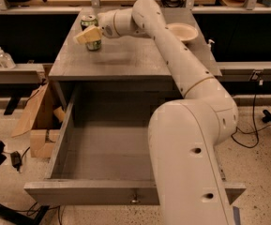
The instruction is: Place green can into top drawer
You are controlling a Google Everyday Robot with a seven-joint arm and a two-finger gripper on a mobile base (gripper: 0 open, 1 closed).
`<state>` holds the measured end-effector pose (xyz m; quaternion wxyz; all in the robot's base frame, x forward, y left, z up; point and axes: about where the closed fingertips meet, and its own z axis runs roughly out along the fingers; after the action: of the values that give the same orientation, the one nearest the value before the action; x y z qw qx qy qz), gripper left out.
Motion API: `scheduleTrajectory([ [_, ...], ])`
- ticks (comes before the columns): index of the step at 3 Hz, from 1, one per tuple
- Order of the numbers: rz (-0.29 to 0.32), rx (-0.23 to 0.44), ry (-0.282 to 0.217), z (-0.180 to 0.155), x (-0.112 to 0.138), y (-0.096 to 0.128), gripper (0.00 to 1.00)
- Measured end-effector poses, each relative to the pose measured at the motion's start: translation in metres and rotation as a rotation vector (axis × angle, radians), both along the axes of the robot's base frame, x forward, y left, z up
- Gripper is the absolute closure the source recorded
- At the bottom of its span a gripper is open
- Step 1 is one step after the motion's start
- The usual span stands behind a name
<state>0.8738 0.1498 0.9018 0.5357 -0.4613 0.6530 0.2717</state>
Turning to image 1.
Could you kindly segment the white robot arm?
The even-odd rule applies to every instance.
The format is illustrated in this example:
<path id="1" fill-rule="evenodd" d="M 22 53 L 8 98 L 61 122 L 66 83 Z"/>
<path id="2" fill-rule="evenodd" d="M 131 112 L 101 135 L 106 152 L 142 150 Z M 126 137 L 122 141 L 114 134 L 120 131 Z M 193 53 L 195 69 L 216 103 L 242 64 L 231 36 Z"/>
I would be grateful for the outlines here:
<path id="1" fill-rule="evenodd" d="M 151 37 L 182 97 L 153 113 L 148 145 L 165 225 L 235 225 L 214 147 L 234 132 L 238 109 L 229 93 L 168 28 L 155 0 L 99 14 L 74 38 L 86 44 L 122 36 Z"/>

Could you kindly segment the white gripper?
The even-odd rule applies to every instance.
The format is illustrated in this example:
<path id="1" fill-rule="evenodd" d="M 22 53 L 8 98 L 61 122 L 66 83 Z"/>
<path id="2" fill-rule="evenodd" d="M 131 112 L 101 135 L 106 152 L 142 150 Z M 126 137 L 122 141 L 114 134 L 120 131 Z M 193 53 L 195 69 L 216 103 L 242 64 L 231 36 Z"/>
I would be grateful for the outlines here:
<path id="1" fill-rule="evenodd" d="M 73 38 L 73 40 L 77 44 L 87 44 L 90 42 L 101 40 L 102 34 L 106 38 L 113 38 L 115 35 L 113 27 L 114 14 L 115 14 L 114 10 L 100 12 L 98 14 L 98 24 L 100 28 L 95 25 L 90 25 L 87 28 L 85 28 L 82 32 L 77 34 Z"/>

